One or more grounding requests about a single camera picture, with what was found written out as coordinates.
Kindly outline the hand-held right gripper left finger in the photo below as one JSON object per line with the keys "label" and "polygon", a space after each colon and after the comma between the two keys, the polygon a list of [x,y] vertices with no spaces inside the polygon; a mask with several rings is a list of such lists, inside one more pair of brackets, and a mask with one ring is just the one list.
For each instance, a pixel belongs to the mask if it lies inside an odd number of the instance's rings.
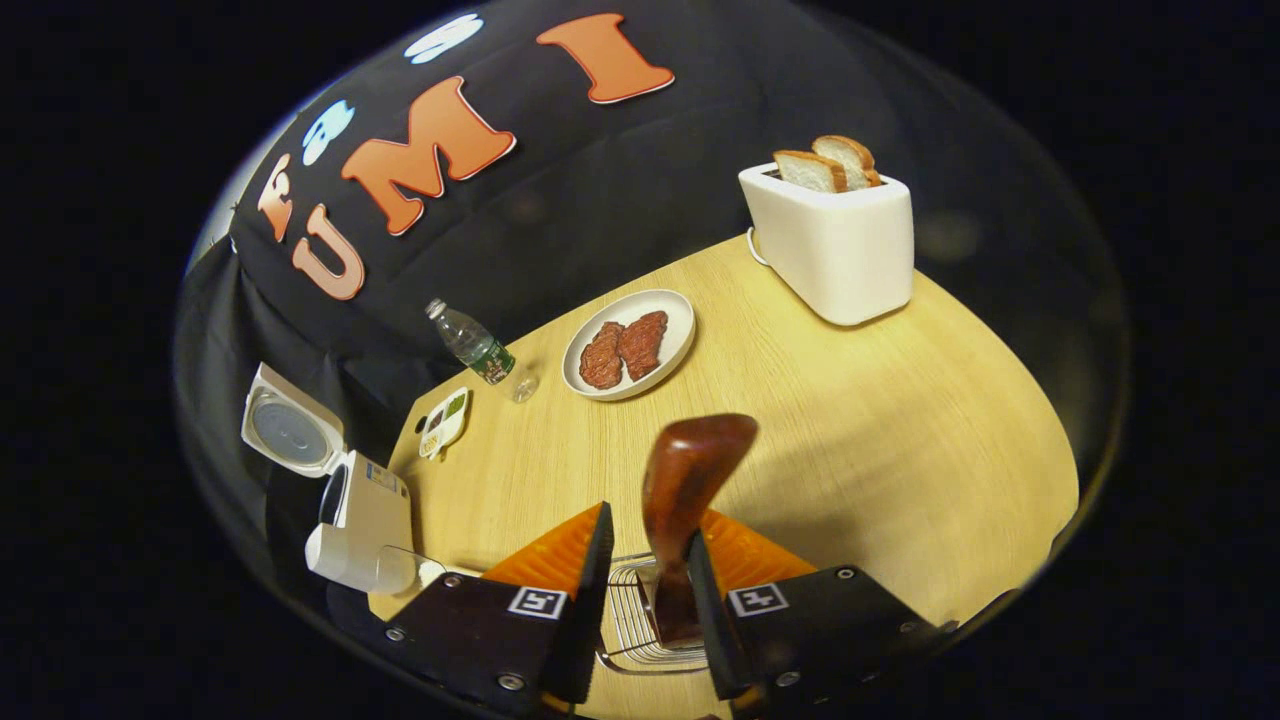
{"label": "hand-held right gripper left finger", "polygon": [[599,502],[481,575],[442,573],[387,621],[387,651],[486,714],[568,716],[590,692],[613,543]]}

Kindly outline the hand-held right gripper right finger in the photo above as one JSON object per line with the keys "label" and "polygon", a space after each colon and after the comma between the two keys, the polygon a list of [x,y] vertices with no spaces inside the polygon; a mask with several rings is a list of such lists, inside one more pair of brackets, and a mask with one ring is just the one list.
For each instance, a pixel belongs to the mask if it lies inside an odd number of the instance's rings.
{"label": "hand-held right gripper right finger", "polygon": [[733,714],[867,714],[956,630],[855,565],[815,568],[714,510],[687,569],[710,679]]}

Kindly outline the metal wire chopstick holder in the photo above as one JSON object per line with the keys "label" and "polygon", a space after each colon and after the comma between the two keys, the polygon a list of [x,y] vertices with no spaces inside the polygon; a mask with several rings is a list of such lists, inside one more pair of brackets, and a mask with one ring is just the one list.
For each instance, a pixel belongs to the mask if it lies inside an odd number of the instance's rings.
{"label": "metal wire chopstick holder", "polygon": [[701,642],[664,647],[653,621],[646,588],[655,575],[652,553],[611,560],[602,629],[595,647],[600,666],[625,676],[681,676],[704,673]]}

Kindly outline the brown wooden spoon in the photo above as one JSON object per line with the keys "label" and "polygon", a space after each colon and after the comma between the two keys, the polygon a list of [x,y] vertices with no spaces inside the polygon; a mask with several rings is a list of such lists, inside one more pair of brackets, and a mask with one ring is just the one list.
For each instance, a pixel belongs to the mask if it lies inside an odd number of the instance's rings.
{"label": "brown wooden spoon", "polygon": [[655,561],[648,594],[663,646],[701,635],[689,578],[689,547],[710,501],[748,455],[758,421],[739,413],[668,424],[657,437],[643,478],[643,525]]}

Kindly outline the white rice cooker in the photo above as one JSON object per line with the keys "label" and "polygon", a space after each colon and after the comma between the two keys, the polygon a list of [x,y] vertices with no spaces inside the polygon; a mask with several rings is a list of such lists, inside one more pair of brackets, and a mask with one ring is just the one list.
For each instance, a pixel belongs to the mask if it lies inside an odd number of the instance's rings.
{"label": "white rice cooker", "polygon": [[241,437],[276,465],[323,480],[303,546],[311,573],[366,594],[398,594],[415,584],[410,489],[348,446],[333,411],[260,363]]}

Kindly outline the clear glass bowl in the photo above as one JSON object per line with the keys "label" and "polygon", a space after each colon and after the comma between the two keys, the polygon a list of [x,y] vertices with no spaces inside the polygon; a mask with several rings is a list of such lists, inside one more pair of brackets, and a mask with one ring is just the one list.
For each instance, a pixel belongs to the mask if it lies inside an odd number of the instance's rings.
{"label": "clear glass bowl", "polygon": [[480,577],[481,570],[449,565],[394,546],[384,546],[376,556],[375,591],[397,600],[410,600],[445,574]]}

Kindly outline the white divided dish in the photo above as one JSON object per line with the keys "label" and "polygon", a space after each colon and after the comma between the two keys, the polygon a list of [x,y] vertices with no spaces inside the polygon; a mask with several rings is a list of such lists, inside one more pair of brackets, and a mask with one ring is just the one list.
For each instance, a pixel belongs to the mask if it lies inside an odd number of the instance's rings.
{"label": "white divided dish", "polygon": [[[431,456],[428,456],[428,457],[425,457],[425,459],[429,459],[429,460],[434,460],[434,459],[436,459],[436,457],[438,457],[438,456],[439,456],[440,454],[443,454],[443,452],[444,452],[444,450],[445,450],[445,448],[447,448],[448,446],[451,446],[451,445],[452,445],[452,443],[453,443],[453,442],[454,442],[456,439],[458,439],[458,438],[461,437],[461,434],[463,433],[463,430],[465,430],[465,425],[466,425],[466,416],[467,416],[467,411],[468,411],[468,405],[470,405],[470,397],[471,397],[471,391],[470,391],[470,388],[466,388],[466,387],[463,387],[463,388],[460,388],[460,389],[456,389],[456,391],[454,391],[453,393],[451,393],[451,395],[449,395],[449,396],[448,396],[448,397],[447,397],[447,398],[445,398],[444,401],[440,401],[440,402],[439,402],[439,404],[436,405],[436,406],[439,406],[439,405],[445,405],[445,406],[447,406],[447,404],[449,402],[449,398],[451,398],[451,397],[452,397],[452,396],[453,396],[454,393],[463,393],[463,392],[468,395],[468,401],[467,401],[467,405],[466,405],[466,407],[465,407],[465,409],[463,409],[463,410],[462,410],[461,413],[457,413],[457,414],[456,414],[456,415],[453,415],[453,416],[449,416],[449,418],[443,418],[443,419],[442,419],[442,421],[440,421],[440,424],[439,424],[438,427],[435,427],[435,428],[433,428],[433,429],[430,430],[430,432],[433,432],[433,430],[434,430],[434,432],[436,432],[436,433],[439,434],[439,445],[438,445],[438,446],[435,447],[435,451],[436,451],[436,452],[434,452],[434,454],[433,454]],[[431,411],[430,411],[430,413],[429,413],[429,414],[426,415],[426,418],[425,418],[425,424],[422,425],[422,429],[421,429],[421,430],[420,430],[420,433],[419,433],[419,446],[420,446],[420,442],[421,442],[421,438],[422,438],[422,436],[424,436],[425,433],[428,433],[428,430],[426,430],[426,425],[428,425],[428,418],[429,418],[429,415],[430,415],[431,413],[433,413],[433,410],[431,410]]]}

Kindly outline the red meat slice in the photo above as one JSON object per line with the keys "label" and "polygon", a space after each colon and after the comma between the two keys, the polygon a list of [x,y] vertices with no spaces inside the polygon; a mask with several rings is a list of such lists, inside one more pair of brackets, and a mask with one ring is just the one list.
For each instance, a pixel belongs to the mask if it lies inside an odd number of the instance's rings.
{"label": "red meat slice", "polygon": [[579,359],[579,377],[594,389],[614,388],[623,374],[620,341],[625,327],[618,322],[605,322]]}
{"label": "red meat slice", "polygon": [[623,328],[617,354],[631,380],[640,380],[660,365],[660,345],[667,325],[668,314],[659,310],[646,313]]}

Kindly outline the clear plastic water bottle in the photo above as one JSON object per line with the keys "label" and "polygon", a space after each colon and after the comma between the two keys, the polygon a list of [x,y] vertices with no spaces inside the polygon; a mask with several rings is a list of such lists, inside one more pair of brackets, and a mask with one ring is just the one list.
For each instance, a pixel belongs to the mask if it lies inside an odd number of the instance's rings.
{"label": "clear plastic water bottle", "polygon": [[517,359],[480,322],[442,299],[431,300],[425,314],[451,354],[489,388],[513,404],[524,404],[535,395],[539,379],[530,365]]}

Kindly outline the white round plate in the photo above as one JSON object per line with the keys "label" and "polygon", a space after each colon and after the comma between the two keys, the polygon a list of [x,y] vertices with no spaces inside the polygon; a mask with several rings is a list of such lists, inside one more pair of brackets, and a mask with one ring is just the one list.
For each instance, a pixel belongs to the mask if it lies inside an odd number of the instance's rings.
{"label": "white round plate", "polygon": [[[644,377],[632,379],[622,372],[620,383],[612,388],[595,388],[580,374],[582,351],[607,322],[627,325],[648,313],[664,313],[666,332],[658,343],[657,366]],[[689,300],[673,290],[644,290],[617,299],[580,322],[576,333],[566,345],[561,361],[561,377],[575,393],[595,401],[621,401],[654,389],[684,364],[698,333],[698,319]]]}

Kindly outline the white toaster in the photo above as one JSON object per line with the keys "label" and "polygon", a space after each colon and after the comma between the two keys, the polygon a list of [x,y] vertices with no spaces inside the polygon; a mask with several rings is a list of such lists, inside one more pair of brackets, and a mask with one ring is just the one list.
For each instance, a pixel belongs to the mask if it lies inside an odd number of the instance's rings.
{"label": "white toaster", "polygon": [[750,254],[831,324],[860,325],[913,299],[911,191],[892,177],[882,181],[819,193],[782,181],[774,163],[739,173]]}

